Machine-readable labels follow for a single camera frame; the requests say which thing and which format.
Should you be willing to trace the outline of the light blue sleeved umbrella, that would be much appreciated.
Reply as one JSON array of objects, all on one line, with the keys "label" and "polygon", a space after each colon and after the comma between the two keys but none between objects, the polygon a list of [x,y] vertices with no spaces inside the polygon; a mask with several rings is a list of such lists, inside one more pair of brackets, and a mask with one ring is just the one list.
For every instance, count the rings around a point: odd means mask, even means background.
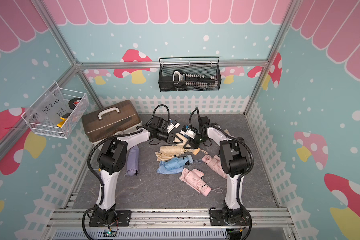
[{"label": "light blue sleeved umbrella", "polygon": [[157,173],[164,175],[178,174],[183,171],[185,166],[188,166],[194,162],[201,163],[202,160],[194,160],[191,155],[187,155],[184,157],[174,157],[169,161],[160,162]]}]

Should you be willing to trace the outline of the pink umbrella sleeve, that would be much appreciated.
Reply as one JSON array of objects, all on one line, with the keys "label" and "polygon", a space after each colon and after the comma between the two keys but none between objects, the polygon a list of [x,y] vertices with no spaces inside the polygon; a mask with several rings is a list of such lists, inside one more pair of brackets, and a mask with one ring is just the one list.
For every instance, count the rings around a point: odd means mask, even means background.
[{"label": "pink umbrella sleeve", "polygon": [[223,171],[221,158],[219,156],[215,155],[214,157],[211,157],[210,155],[205,155],[202,158],[202,161],[222,178],[227,178],[227,174]]}]

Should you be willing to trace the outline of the pink sleeved umbrella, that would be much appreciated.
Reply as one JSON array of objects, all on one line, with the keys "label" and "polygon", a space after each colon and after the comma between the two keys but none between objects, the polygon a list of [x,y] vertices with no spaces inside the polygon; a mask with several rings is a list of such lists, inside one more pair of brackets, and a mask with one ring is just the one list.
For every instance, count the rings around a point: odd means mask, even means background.
[{"label": "pink sleeved umbrella", "polygon": [[197,169],[189,170],[187,168],[184,168],[179,179],[205,197],[210,192],[216,192],[219,194],[223,192],[223,190],[220,188],[212,189],[203,180],[203,177],[204,173]]}]

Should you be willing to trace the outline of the purple sleeved umbrella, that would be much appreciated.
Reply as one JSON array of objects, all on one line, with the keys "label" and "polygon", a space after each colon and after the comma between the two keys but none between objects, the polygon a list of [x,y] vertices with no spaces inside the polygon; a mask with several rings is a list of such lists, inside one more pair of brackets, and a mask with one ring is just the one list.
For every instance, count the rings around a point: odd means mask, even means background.
[{"label": "purple sleeved umbrella", "polygon": [[139,174],[139,147],[134,146],[130,149],[127,159],[127,175],[133,176]]}]

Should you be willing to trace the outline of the beige sleeved umbrella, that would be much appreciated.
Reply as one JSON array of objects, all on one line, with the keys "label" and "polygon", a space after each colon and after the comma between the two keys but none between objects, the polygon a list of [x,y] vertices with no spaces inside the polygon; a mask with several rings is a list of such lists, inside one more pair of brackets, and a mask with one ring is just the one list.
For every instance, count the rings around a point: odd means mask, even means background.
[{"label": "beige sleeved umbrella", "polygon": [[208,154],[207,151],[202,150],[200,148],[198,149],[186,149],[186,144],[176,144],[177,146],[179,146],[180,148],[182,148],[184,150],[185,153],[191,153],[193,155],[197,155],[199,153],[203,153],[203,154]]}]

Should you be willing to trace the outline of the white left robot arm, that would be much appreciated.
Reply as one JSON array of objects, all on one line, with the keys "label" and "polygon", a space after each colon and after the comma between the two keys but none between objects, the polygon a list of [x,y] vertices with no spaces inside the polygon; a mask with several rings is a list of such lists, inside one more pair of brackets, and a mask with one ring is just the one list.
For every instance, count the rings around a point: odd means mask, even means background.
[{"label": "white left robot arm", "polygon": [[90,218],[91,226],[99,224],[110,227],[119,220],[116,212],[116,185],[120,171],[127,161],[127,151],[140,143],[158,139],[167,144],[182,144],[184,141],[173,133],[179,124],[171,120],[168,106],[155,107],[150,120],[137,126],[137,130],[128,134],[119,134],[101,140],[87,158],[89,170],[100,182],[100,192],[94,207],[83,216]]}]

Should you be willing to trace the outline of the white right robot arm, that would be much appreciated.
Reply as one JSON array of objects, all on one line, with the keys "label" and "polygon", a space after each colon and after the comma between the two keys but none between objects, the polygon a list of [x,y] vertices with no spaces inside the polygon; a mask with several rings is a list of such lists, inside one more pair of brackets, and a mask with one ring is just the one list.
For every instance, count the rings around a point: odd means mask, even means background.
[{"label": "white right robot arm", "polygon": [[244,139],[231,136],[216,123],[211,123],[208,117],[201,117],[198,108],[190,114],[185,135],[189,137],[185,149],[197,149],[208,140],[218,144],[222,170],[227,176],[227,193],[222,209],[224,220],[229,224],[243,220],[250,226],[251,215],[242,203],[242,180],[252,171],[254,156]]}]

